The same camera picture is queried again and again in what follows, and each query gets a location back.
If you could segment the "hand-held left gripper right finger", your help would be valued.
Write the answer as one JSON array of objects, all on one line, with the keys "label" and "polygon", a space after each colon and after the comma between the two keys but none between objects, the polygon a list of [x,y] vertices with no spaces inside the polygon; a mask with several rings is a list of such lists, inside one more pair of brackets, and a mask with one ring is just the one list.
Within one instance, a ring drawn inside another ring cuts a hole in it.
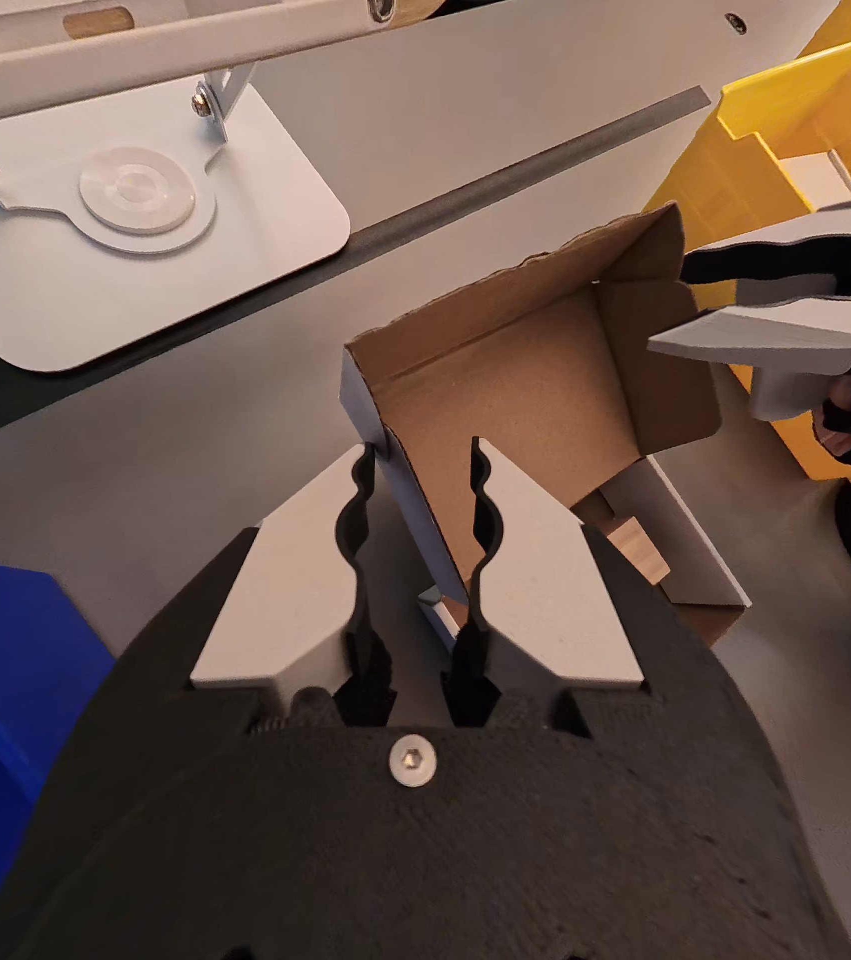
[{"label": "hand-held left gripper right finger", "polygon": [[469,485],[482,556],[442,677],[453,725],[485,726],[508,693],[552,721],[574,690],[640,690],[644,672],[584,524],[487,438],[471,440]]}]

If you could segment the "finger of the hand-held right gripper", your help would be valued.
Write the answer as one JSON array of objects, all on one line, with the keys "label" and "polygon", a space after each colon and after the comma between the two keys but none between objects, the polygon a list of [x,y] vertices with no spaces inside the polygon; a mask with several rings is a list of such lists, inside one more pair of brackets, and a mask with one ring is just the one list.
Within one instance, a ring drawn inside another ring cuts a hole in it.
[{"label": "finger of the hand-held right gripper", "polygon": [[735,302],[659,332],[648,349],[704,362],[773,371],[851,371],[851,294],[835,276],[743,279]]},{"label": "finger of the hand-held right gripper", "polygon": [[690,251],[681,280],[779,282],[812,275],[851,287],[851,200]]}]

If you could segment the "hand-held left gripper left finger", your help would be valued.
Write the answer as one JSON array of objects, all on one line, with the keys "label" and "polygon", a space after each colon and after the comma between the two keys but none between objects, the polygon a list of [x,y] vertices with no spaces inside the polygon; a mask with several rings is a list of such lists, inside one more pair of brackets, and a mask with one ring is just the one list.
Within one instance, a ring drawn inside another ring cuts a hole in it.
[{"label": "hand-held left gripper left finger", "polygon": [[397,693],[358,562],[375,450],[359,443],[267,515],[190,674],[197,690],[259,690],[288,716],[308,689],[345,724],[383,727]]}]

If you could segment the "wooden cube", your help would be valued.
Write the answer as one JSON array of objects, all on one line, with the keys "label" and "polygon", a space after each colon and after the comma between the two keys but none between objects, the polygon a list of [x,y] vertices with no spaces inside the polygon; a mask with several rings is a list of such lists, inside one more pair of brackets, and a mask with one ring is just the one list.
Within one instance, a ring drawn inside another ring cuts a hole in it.
[{"label": "wooden cube", "polygon": [[606,536],[649,584],[659,585],[670,575],[669,564],[635,516],[615,518]]}]

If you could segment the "white cardboard box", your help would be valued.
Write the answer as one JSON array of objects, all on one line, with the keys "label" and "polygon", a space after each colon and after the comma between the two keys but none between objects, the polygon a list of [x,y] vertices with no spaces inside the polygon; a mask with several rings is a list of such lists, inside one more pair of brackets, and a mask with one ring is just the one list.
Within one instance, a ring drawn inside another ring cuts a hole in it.
[{"label": "white cardboard box", "polygon": [[447,649],[480,560],[472,438],[489,440],[583,522],[635,517],[670,573],[658,589],[714,646],[751,606],[656,455],[714,436],[704,362],[648,339],[696,317],[676,202],[525,259],[346,343],[340,402],[374,446],[432,587]]}]

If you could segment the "person's right hand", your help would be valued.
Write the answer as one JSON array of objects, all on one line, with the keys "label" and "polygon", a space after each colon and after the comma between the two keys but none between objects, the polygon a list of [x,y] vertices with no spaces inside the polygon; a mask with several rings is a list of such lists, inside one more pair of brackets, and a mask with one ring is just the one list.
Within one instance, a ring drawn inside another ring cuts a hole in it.
[{"label": "person's right hand", "polygon": [[[827,399],[838,409],[851,409],[851,374],[842,375],[831,382]],[[825,422],[823,406],[813,411],[812,418],[813,433],[818,444],[837,461],[846,457],[851,452],[851,434],[829,428]]]}]

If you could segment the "yellow plastic bin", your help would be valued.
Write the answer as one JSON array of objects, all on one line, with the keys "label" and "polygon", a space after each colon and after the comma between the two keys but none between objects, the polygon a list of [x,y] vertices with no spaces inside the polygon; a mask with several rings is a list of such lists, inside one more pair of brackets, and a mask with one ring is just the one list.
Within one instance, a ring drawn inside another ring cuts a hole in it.
[{"label": "yellow plastic bin", "polygon": [[[722,88],[717,107],[647,208],[677,204],[688,254],[849,201],[851,2],[840,2],[800,57]],[[739,281],[684,283],[693,289],[700,316],[732,305]],[[773,371],[704,363],[731,367],[749,400],[755,370]],[[851,466],[816,441],[811,414],[771,423],[808,477],[851,481]]]}]

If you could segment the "white metal stand base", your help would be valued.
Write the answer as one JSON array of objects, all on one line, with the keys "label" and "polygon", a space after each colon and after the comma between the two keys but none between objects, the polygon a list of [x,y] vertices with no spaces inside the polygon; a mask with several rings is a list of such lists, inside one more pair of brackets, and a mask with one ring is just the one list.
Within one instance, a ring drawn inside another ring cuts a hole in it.
[{"label": "white metal stand base", "polygon": [[[260,94],[256,67],[422,21],[441,2],[0,2],[0,359],[84,366],[337,254],[349,215]],[[99,222],[92,155],[192,179],[163,234]]]}]

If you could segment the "white round disc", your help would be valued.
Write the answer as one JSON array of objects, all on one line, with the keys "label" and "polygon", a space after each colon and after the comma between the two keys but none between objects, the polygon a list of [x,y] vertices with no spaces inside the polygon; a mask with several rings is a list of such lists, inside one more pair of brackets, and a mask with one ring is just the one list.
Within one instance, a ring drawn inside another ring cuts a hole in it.
[{"label": "white round disc", "polygon": [[187,222],[196,205],[188,173],[156,150],[116,147],[84,163],[79,193],[86,210],[122,234],[169,233]]}]

